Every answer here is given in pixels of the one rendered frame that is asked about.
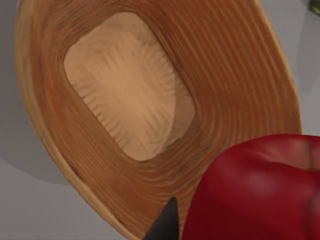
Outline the red apple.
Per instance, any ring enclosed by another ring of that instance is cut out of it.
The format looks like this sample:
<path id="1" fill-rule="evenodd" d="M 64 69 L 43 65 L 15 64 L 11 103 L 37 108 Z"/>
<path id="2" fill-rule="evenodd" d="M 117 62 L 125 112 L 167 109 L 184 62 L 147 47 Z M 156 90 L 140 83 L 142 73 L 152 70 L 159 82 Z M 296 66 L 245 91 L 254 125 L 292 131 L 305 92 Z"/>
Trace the red apple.
<path id="1" fill-rule="evenodd" d="M 320 136 L 268 135 L 222 152 L 181 240 L 320 240 Z"/>

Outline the woven wooden basket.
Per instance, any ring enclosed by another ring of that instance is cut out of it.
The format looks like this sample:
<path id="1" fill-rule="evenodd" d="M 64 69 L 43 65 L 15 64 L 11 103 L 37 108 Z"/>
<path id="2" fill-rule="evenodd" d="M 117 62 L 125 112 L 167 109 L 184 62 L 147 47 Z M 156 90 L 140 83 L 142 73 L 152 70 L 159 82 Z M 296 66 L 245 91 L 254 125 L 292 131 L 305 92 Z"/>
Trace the woven wooden basket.
<path id="1" fill-rule="evenodd" d="M 223 150 L 302 132 L 260 0 L 20 0 L 14 56 L 51 159 L 128 240 L 143 238 L 171 196 L 184 223 Z"/>

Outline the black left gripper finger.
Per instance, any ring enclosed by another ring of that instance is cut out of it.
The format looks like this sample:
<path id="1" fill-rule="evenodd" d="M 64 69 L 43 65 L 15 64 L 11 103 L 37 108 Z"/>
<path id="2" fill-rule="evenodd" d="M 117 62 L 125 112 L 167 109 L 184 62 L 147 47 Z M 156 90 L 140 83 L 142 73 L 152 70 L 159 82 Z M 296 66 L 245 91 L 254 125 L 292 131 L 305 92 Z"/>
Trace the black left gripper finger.
<path id="1" fill-rule="evenodd" d="M 178 201 L 172 197 L 144 236 L 144 240 L 179 240 Z"/>

